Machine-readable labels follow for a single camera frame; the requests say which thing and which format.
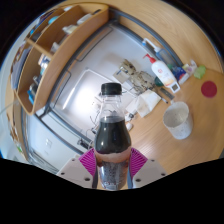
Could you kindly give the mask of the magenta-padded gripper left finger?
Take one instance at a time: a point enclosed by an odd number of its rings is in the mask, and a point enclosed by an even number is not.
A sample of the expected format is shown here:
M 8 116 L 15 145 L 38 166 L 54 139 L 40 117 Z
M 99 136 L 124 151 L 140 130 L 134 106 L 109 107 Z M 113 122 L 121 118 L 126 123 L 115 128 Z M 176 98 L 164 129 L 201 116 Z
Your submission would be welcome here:
M 84 188 L 96 189 L 98 185 L 97 161 L 94 149 L 71 158 L 57 175 Z

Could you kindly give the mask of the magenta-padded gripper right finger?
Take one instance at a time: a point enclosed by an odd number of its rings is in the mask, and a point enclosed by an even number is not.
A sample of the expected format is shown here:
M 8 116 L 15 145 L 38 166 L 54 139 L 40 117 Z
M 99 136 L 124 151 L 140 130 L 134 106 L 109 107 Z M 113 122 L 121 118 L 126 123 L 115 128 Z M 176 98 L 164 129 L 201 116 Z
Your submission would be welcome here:
M 166 175 L 166 171 L 155 159 L 148 159 L 137 149 L 131 149 L 127 175 L 129 189 L 143 187 Z

